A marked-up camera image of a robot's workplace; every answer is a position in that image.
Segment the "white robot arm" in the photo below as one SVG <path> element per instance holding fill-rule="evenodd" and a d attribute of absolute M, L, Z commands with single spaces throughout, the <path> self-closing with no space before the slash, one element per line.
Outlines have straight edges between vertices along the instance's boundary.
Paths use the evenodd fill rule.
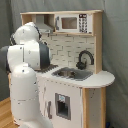
<path fill-rule="evenodd" d="M 36 70 L 50 65 L 48 46 L 40 41 L 38 27 L 29 22 L 11 36 L 11 46 L 0 49 L 0 67 L 11 74 L 11 112 L 18 128 L 53 128 L 51 121 L 42 115 Z"/>

